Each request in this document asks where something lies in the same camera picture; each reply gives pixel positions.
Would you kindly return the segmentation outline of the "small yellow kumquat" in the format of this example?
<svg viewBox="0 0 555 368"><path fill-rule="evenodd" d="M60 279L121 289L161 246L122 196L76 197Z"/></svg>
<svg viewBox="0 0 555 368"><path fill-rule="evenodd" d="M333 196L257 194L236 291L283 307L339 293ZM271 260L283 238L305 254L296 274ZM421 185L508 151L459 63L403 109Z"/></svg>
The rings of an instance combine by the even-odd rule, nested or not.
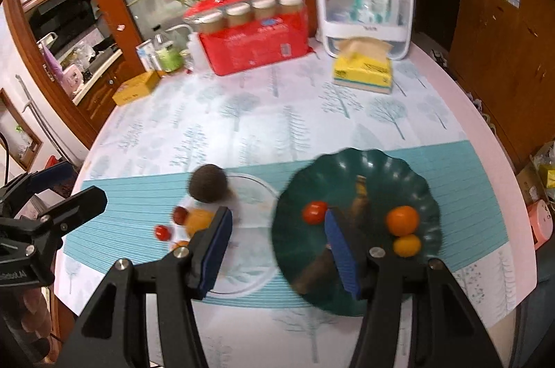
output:
<svg viewBox="0 0 555 368"><path fill-rule="evenodd" d="M411 258L421 251L421 241L416 234L400 236L393 242L393 251L402 258Z"/></svg>

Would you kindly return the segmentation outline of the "small orange tangerine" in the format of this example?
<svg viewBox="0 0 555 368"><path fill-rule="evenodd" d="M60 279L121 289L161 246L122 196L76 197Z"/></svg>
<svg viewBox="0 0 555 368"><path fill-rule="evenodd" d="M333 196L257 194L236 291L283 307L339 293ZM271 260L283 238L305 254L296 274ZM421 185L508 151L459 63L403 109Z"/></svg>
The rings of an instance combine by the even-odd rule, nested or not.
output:
<svg viewBox="0 0 555 368"><path fill-rule="evenodd" d="M401 237L414 234L420 225L418 211L408 205L391 209L386 215L386 226L390 234Z"/></svg>

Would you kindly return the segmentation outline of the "large yellow orange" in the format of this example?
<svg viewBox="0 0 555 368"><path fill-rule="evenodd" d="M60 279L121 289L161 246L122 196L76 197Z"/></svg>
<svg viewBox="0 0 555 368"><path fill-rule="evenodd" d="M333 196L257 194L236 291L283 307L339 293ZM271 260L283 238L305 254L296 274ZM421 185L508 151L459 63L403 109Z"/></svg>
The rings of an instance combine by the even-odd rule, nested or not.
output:
<svg viewBox="0 0 555 368"><path fill-rule="evenodd" d="M206 230L214 219L214 212L204 209L191 208L185 218L183 226L187 235L192 238L195 233Z"/></svg>

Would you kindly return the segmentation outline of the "dark overripe banana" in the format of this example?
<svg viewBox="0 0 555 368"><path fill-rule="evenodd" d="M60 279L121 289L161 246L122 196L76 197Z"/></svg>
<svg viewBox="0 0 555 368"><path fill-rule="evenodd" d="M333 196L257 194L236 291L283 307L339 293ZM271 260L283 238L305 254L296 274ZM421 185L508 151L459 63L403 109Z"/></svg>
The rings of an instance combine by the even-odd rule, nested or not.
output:
<svg viewBox="0 0 555 368"><path fill-rule="evenodd" d="M370 198L366 186L366 178L358 175L356 179L356 195L346 213L348 222L358 230L362 229L364 215L370 209ZM303 269L292 283L292 290L298 295L308 295L324 282L338 277L331 248L326 245L316 259Z"/></svg>

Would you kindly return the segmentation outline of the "dark avocado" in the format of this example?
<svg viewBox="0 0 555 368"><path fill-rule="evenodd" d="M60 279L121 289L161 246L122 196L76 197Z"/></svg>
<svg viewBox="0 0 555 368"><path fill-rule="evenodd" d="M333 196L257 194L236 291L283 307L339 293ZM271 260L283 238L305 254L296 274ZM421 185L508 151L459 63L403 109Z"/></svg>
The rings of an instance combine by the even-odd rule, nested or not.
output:
<svg viewBox="0 0 555 368"><path fill-rule="evenodd" d="M198 202L213 203L226 198L229 184L223 169L214 164L198 167L189 179L189 195Z"/></svg>

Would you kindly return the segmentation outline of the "red cherry tomato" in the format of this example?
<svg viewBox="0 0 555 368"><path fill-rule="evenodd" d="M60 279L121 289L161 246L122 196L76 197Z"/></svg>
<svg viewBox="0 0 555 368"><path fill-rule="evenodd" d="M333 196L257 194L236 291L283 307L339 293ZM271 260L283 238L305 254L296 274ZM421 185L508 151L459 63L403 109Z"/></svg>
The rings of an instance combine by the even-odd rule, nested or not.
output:
<svg viewBox="0 0 555 368"><path fill-rule="evenodd" d="M321 225L325 221L328 205L323 201L308 203L302 210L302 218L308 225Z"/></svg>
<svg viewBox="0 0 555 368"><path fill-rule="evenodd" d="M154 235L160 241L169 241L172 238L172 230L165 225L156 225L154 227Z"/></svg>

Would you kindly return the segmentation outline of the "dark red wrinkled fruit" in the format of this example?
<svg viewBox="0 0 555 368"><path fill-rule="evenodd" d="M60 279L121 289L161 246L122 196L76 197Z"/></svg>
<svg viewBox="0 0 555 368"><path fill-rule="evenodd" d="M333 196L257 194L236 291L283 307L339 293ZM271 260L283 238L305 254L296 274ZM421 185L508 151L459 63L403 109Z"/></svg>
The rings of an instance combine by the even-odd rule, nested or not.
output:
<svg viewBox="0 0 555 368"><path fill-rule="evenodd" d="M188 210L182 206L176 206L172 211L172 219L177 225L184 225L188 215Z"/></svg>

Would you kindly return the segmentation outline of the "orange tangerine with stem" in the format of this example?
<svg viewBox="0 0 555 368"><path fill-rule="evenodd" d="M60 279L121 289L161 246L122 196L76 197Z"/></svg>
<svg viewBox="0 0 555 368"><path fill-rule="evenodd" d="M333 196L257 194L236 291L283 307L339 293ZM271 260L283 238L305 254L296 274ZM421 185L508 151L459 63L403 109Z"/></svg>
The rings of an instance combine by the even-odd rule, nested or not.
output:
<svg viewBox="0 0 555 368"><path fill-rule="evenodd" d="M175 242L175 243L172 245L171 250L176 250L176 249L178 249L179 247L187 247L188 244L189 244L189 241L187 241L187 240L180 240L180 241L178 241L178 242Z"/></svg>

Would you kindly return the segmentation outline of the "tree pattern tablecloth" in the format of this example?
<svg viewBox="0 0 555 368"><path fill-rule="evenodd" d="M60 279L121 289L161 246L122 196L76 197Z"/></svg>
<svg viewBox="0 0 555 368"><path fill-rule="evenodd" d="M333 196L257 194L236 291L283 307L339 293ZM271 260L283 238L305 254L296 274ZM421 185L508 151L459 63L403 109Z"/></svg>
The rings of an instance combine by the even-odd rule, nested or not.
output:
<svg viewBox="0 0 555 368"><path fill-rule="evenodd" d="M377 148L424 177L441 212L440 255L490 329L504 360L507 321L537 285L526 205L513 167L465 92L420 48L395 68L390 95L337 90L322 50L237 76L163 80L116 109L91 148L77 189L102 186L104 215L70 234L54 292L80 312L119 257L159 258L154 238L186 203L202 163L239 189L237 237L218 288L195 312L215 367L345 367L361 321L309 306L281 276L269 238L273 208L292 175L323 153Z"/></svg>

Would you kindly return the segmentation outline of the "yellow flat box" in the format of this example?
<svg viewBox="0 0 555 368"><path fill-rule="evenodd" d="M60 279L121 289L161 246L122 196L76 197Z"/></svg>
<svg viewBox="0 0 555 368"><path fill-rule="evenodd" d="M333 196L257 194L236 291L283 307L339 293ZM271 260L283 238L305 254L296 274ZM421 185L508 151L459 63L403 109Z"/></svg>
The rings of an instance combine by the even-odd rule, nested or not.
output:
<svg viewBox="0 0 555 368"><path fill-rule="evenodd" d="M157 71L148 71L123 82L114 93L113 100L121 107L150 95L158 86L161 76Z"/></svg>

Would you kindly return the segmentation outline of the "pink stool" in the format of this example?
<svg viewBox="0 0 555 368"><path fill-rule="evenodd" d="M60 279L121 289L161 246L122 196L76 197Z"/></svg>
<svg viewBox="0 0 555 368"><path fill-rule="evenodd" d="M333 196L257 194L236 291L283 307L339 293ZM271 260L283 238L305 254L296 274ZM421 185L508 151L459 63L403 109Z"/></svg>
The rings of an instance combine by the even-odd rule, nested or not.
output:
<svg viewBox="0 0 555 368"><path fill-rule="evenodd" d="M547 203L538 200L527 207L529 221L531 224L534 249L538 250L544 243L550 240L553 234L553 221Z"/></svg>

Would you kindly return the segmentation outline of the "dark green scalloped plate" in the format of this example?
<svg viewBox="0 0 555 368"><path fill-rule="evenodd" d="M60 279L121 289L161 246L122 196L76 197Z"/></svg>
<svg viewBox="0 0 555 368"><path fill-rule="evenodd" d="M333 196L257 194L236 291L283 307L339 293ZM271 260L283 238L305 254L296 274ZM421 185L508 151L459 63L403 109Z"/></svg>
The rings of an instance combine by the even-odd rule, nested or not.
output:
<svg viewBox="0 0 555 368"><path fill-rule="evenodd" d="M361 316L365 305L343 289L336 270L314 277L310 265L323 253L327 238L321 223L305 221L305 209L318 202L337 207L364 239L385 250L395 240L387 229L387 213L400 206L414 208L420 218L416 235L421 249L416 260L439 255L442 245L440 210L428 182L404 159L379 150L348 148L325 154L297 170L280 194L271 239L281 274L310 305L342 316Z"/></svg>

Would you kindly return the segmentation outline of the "white squeeze bottle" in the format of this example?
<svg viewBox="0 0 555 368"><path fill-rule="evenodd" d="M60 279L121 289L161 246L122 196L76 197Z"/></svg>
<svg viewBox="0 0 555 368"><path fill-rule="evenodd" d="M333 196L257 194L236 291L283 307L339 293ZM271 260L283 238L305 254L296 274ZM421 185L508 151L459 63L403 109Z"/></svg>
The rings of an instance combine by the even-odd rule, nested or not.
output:
<svg viewBox="0 0 555 368"><path fill-rule="evenodd" d="M205 74L211 71L210 62L201 44L198 32L188 24L174 25L166 30L178 44L181 57L188 71Z"/></svg>

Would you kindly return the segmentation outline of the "yellow tissue pack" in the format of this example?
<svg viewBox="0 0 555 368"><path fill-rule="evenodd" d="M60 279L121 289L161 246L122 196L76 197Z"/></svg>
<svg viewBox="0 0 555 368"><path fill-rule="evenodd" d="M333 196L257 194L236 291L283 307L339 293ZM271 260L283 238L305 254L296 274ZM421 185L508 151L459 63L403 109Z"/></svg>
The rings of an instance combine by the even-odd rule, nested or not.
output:
<svg viewBox="0 0 555 368"><path fill-rule="evenodd" d="M335 84L384 94L392 92L391 44L358 37L340 40L338 47L339 53L333 64Z"/></svg>

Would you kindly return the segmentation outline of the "white cosmetics storage case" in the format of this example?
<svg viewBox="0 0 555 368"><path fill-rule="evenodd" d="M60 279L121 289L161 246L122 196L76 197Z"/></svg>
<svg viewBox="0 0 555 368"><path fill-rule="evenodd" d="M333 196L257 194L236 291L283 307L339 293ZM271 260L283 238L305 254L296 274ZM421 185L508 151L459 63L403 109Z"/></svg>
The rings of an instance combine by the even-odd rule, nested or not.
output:
<svg viewBox="0 0 555 368"><path fill-rule="evenodd" d="M391 60L410 47L415 0L316 0L318 30L325 52L337 57L340 42L370 37L390 45Z"/></svg>

